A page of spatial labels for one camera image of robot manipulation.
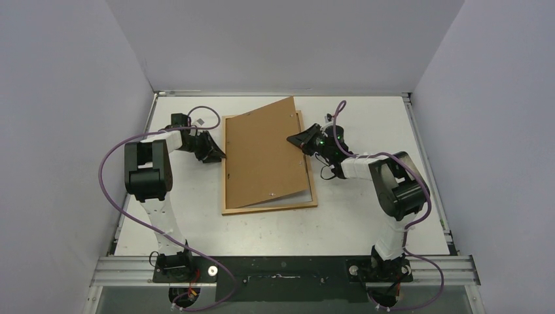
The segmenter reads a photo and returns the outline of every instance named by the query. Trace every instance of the brown board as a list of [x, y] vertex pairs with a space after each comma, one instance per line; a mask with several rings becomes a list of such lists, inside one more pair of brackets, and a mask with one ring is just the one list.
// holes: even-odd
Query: brown board
[[[298, 126], [299, 126], [299, 130], [304, 130], [304, 123], [302, 121], [302, 113], [297, 110], [296, 111], [296, 116], [297, 116], [297, 120], [298, 120]], [[223, 116], [222, 117], [222, 128], [225, 130], [226, 129], [226, 121], [230, 118], [232, 118], [233, 116]], [[225, 138], [225, 132], [223, 132], [223, 145], [222, 147], [225, 150], [225, 143], [226, 143], [226, 138]], [[308, 183], [310, 185], [310, 190], [308, 190], [308, 192], [310, 193], [310, 201], [302, 201], [302, 202], [298, 202], [298, 203], [288, 203], [288, 204], [281, 204], [281, 205], [277, 205], [277, 204], [273, 204], [273, 205], [269, 205], [268, 202], [266, 203], [260, 203], [257, 205], [254, 205], [254, 207], [240, 207], [240, 208], [233, 208], [233, 207], [227, 207], [226, 204], [226, 160], [222, 160], [222, 215], [237, 215], [237, 214], [246, 214], [246, 213], [262, 213], [262, 212], [267, 212], [267, 211], [282, 211], [282, 210], [286, 210], [286, 209], [301, 209], [301, 208], [309, 208], [309, 207], [317, 207], [318, 206], [318, 199], [316, 196], [316, 188], [314, 185], [314, 177], [313, 177], [313, 173], [312, 173], [312, 166], [310, 164], [310, 158], [308, 158], [307, 156], [303, 156], [304, 158], [304, 163], [305, 163], [305, 171], [306, 171], [306, 176], [308, 177]]]
[[239, 208], [309, 189], [293, 97], [226, 119], [226, 206]]

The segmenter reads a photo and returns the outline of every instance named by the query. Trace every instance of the white wall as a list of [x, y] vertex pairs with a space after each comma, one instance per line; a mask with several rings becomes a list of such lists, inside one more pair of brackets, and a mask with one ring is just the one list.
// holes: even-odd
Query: white wall
[[553, 313], [555, 2], [466, 0], [413, 95], [488, 313]]
[[107, 0], [155, 90], [416, 87], [463, 0]]
[[115, 229], [98, 164], [152, 91], [104, 0], [2, 1], [0, 29], [0, 313], [80, 313]]

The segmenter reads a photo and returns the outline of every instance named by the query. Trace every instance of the tabletop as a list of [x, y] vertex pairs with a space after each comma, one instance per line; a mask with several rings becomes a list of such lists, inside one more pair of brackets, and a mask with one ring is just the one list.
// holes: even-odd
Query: tabletop
[[[187, 113], [199, 105], [221, 116], [242, 114], [281, 100], [276, 96], [160, 97], [152, 114], [151, 131], [170, 123], [172, 113]], [[305, 128], [324, 123], [341, 100], [347, 106], [338, 117], [349, 149], [359, 154], [405, 151], [424, 179], [422, 159], [401, 97], [295, 97]], [[203, 126], [217, 122], [214, 114], [198, 109], [192, 119]], [[221, 128], [209, 131], [222, 147]], [[188, 244], [213, 256], [289, 256], [370, 254], [385, 214], [372, 182], [320, 178], [321, 164], [311, 158], [318, 207], [244, 215], [221, 215], [221, 164], [202, 164], [193, 153], [170, 154], [173, 171], [171, 203], [177, 224]], [[416, 254], [449, 254], [436, 202], [430, 216], [408, 234], [407, 248]], [[148, 216], [133, 196], [125, 210], [147, 221]], [[157, 250], [154, 232], [128, 219], [120, 226], [115, 255], [145, 256]]]

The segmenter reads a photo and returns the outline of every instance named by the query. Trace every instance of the wooden frame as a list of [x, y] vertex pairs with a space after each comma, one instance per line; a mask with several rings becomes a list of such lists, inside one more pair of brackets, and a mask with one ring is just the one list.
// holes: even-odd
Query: wooden frame
[[[223, 116], [222, 117], [222, 150], [226, 150], [226, 120], [233, 118], [234, 116]], [[302, 121], [302, 114], [300, 110], [296, 111], [296, 117], [299, 125], [299, 130], [304, 130], [304, 123]], [[266, 211], [283, 211], [287, 209], [301, 209], [309, 207], [317, 207], [318, 200], [316, 197], [316, 187], [314, 186], [314, 176], [312, 173], [312, 165], [310, 164], [310, 159], [303, 155], [304, 165], [306, 169], [306, 175], [308, 176], [308, 185], [310, 187], [310, 196], [312, 201], [304, 201], [301, 203], [293, 203], [287, 205], [278, 205], [273, 207], [241, 207], [241, 208], [227, 208], [226, 206], [226, 160], [222, 160], [222, 215], [236, 215], [236, 214], [246, 214], [246, 213], [263, 213]]]

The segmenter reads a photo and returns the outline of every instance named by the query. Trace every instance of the gray wall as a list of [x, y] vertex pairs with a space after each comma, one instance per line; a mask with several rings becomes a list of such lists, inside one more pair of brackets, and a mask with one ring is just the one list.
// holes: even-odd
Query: gray wall
[[555, 312], [554, 14], [553, 1], [466, 0], [414, 92], [488, 313]]
[[412, 91], [463, 0], [107, 0], [155, 90]]
[[152, 91], [104, 0], [2, 1], [0, 29], [0, 313], [80, 313], [115, 229], [98, 164]]

